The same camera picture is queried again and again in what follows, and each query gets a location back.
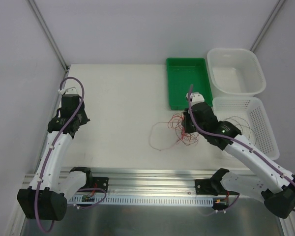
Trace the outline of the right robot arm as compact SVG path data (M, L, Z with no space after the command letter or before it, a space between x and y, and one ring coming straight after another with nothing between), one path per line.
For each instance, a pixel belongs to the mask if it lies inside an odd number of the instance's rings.
M286 219L295 212L295 174L280 167L228 121L219 121L205 102L188 102L182 125L186 133L197 132L211 145L232 155L258 179L238 177L219 169L210 179L216 194L233 191L262 202L275 216Z

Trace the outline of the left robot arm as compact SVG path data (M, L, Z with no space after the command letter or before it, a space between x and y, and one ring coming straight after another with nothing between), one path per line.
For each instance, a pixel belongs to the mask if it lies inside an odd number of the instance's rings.
M27 219L61 221L68 200L79 189L89 191L94 186L87 167L74 167L64 181L59 181L64 156L80 126L89 121L80 95L62 95L61 107L48 123L47 144L37 172L28 188L17 194Z

